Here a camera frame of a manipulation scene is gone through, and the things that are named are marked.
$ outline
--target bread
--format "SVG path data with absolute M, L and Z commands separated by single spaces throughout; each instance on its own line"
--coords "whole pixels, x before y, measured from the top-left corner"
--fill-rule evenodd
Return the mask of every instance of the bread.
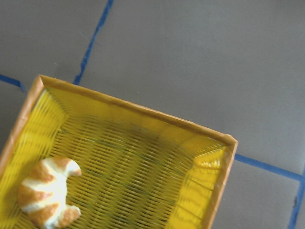
M 80 175 L 80 167 L 69 158 L 41 160 L 19 186 L 17 203 L 36 227 L 64 228 L 81 215 L 78 207 L 66 205 L 67 177 Z

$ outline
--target gray floor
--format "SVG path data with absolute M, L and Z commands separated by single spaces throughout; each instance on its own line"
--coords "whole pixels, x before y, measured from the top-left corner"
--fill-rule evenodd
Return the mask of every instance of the gray floor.
M 2 0 L 0 74 L 72 82 L 106 0 Z M 305 1 L 114 0 L 81 86 L 233 135 L 302 174 Z M 0 82 L 0 147 L 26 93 Z M 213 229 L 286 229 L 299 182 L 234 162 Z M 304 228 L 305 200 L 296 229 Z

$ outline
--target blue tape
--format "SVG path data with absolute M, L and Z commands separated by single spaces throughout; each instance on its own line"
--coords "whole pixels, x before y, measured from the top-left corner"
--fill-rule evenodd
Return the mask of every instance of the blue tape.
M 19 80 L 15 80 L 13 78 L 10 78 L 10 77 L 7 77 L 5 75 L 0 74 L 0 81 L 15 85 L 15 86 L 21 88 L 21 90 L 23 92 L 25 91 L 23 84 Z
M 292 209 L 288 229 L 294 229 L 296 226 L 296 220 L 297 220 L 300 208 L 301 208 L 301 204 L 303 202 L 304 193 L 305 193 L 305 167 L 303 170 L 303 177 L 300 182 L 300 186 L 297 191 L 297 195 L 295 197 L 295 205 L 294 205 L 294 208 Z
M 100 19 L 97 27 L 95 28 L 95 32 L 94 32 L 94 34 L 93 34 L 93 36 L 91 38 L 91 41 L 90 41 L 89 46 L 88 46 L 88 49 L 87 49 L 87 51 L 86 51 L 86 53 L 84 55 L 84 58 L 83 58 L 83 60 L 81 62 L 81 72 L 75 77 L 75 79 L 73 81 L 73 84 L 75 84 L 75 85 L 79 85 L 80 84 L 82 75 L 83 75 L 83 73 L 85 71 L 85 68 L 86 68 L 87 63 L 88 63 L 88 59 L 90 57 L 90 53 L 92 51 L 92 47 L 93 47 L 94 41 L 96 39 L 96 36 L 97 36 L 98 32 L 103 27 L 103 25 L 104 25 L 104 23 L 106 21 L 107 15 L 108 15 L 109 10 L 110 10 L 110 8 L 111 8 L 111 6 L 113 4 L 113 1 L 114 0 L 108 0 L 107 4 L 105 6 L 105 9 L 103 11 L 103 14 L 101 16 L 101 19 Z
M 254 159 L 248 158 L 248 157 L 240 155 L 240 154 L 235 154 L 235 160 L 258 167 L 258 168 L 262 168 L 269 172 L 276 173 L 278 175 L 281 175 L 281 176 L 284 176 L 284 177 L 287 177 L 287 178 L 290 178 L 293 180 L 301 181 L 303 179 L 303 177 L 300 174 L 290 172 L 285 169 L 275 167 L 275 166 L 272 166 L 270 164 L 267 164 L 267 163 L 264 163 L 261 161 L 254 160 Z

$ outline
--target plastic basket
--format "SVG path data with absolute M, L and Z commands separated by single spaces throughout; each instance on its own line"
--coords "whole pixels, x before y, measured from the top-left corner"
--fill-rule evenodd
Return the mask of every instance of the plastic basket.
M 16 204 L 33 165 L 67 156 L 82 168 L 71 229 L 209 229 L 237 141 L 229 135 L 40 75 L 0 157 L 0 228 L 33 229 Z

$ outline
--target basket mesh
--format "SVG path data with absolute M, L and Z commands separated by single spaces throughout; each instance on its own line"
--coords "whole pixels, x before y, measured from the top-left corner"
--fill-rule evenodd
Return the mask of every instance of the basket mesh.
M 152 116 L 46 88 L 0 181 L 0 228 L 35 228 L 16 190 L 49 156 L 67 156 L 83 172 L 68 178 L 67 203 L 82 213 L 68 228 L 200 228 L 225 149 Z

